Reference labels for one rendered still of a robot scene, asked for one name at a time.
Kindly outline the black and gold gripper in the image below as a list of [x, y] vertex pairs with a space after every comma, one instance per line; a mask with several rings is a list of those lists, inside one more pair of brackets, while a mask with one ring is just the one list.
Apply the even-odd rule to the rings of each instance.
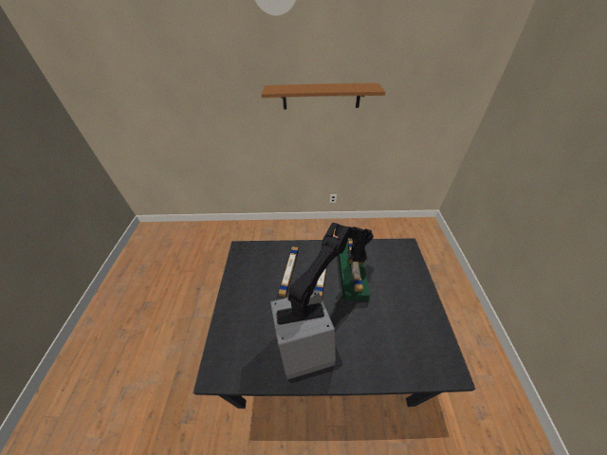
[[354, 249], [353, 254], [352, 254], [351, 250], [348, 250], [348, 256], [349, 256], [348, 258], [349, 258], [351, 265], [353, 264], [353, 262], [359, 262], [359, 265], [360, 265], [360, 264], [363, 264], [365, 262], [365, 260], [367, 260], [366, 251], [365, 250], [363, 250], [363, 251], [359, 252]]

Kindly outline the brown welding electrode pack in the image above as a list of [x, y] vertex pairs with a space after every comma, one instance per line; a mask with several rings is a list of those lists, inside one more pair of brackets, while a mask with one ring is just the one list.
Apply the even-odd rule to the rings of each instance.
[[[353, 241], [348, 241], [348, 249], [351, 250]], [[362, 291], [362, 282], [359, 271], [359, 262], [353, 262], [351, 265], [353, 283], [355, 291]]]

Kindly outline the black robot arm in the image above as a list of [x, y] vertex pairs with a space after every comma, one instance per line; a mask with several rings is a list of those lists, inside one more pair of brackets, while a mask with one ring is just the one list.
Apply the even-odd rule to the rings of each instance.
[[[335, 228], [335, 236], [338, 236], [338, 238], [333, 237], [333, 228]], [[350, 230], [350, 228], [352, 229]], [[332, 236], [331, 232], [333, 232]], [[367, 233], [369, 235], [368, 241]], [[374, 235], [370, 229], [346, 227], [332, 223], [322, 239], [322, 249], [315, 261], [299, 279], [296, 279], [296, 281], [290, 285], [288, 300], [291, 301], [292, 308], [277, 311], [278, 324], [281, 325], [324, 317], [321, 303], [307, 305], [322, 272], [336, 256], [344, 251], [348, 238], [353, 240], [351, 248], [351, 253], [353, 254], [354, 249], [359, 252], [363, 251], [365, 245], [368, 245], [373, 237]]]

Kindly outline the brown flat pack with blue bands and white label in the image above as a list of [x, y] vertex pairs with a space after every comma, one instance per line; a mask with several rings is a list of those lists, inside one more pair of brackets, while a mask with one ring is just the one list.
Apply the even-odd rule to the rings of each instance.
[[289, 259], [286, 265], [285, 274], [282, 280], [282, 284], [279, 290], [279, 296], [285, 297], [288, 289], [288, 285], [290, 283], [292, 271], [294, 268], [294, 264], [297, 258], [298, 248], [292, 247], [289, 255]]

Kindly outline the low green platform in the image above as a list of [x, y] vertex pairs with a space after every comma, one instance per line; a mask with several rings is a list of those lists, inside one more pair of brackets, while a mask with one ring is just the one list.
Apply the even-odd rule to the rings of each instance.
[[[339, 263], [341, 263], [340, 278], [341, 278], [343, 300], [369, 300], [370, 292], [369, 292], [364, 264], [361, 264], [359, 266], [363, 290], [355, 291], [355, 289], [354, 289], [352, 269], [351, 269], [351, 264], [350, 264], [350, 261], [348, 258], [349, 257], [348, 250], [349, 249], [348, 249], [348, 241], [347, 241], [346, 248], [344, 249], [344, 251], [341, 254], [339, 254]], [[343, 278], [343, 282], [342, 282], [342, 278]], [[344, 298], [344, 294], [345, 294], [345, 298]]]

